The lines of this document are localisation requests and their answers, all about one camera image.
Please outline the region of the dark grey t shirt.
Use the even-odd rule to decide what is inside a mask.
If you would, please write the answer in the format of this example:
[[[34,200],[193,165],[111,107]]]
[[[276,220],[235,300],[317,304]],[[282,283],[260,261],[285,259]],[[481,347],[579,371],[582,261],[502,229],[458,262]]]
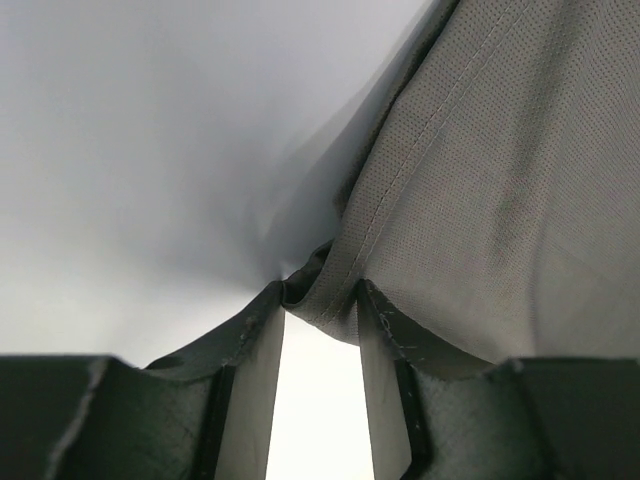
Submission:
[[[287,282],[357,339],[355,287],[477,358],[639,353],[639,5],[440,1]]]

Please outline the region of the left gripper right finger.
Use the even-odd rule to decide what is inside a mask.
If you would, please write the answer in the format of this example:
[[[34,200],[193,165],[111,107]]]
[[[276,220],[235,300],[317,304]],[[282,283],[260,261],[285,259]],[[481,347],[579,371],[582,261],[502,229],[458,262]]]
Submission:
[[[378,479],[635,479],[639,363],[515,358],[493,365],[357,288]]]

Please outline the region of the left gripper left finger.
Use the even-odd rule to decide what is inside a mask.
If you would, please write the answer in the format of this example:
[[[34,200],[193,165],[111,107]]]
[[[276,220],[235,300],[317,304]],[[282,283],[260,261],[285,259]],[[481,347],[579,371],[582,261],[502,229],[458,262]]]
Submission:
[[[136,368],[108,355],[1,359],[5,479],[262,479],[284,334],[269,284],[212,331]]]

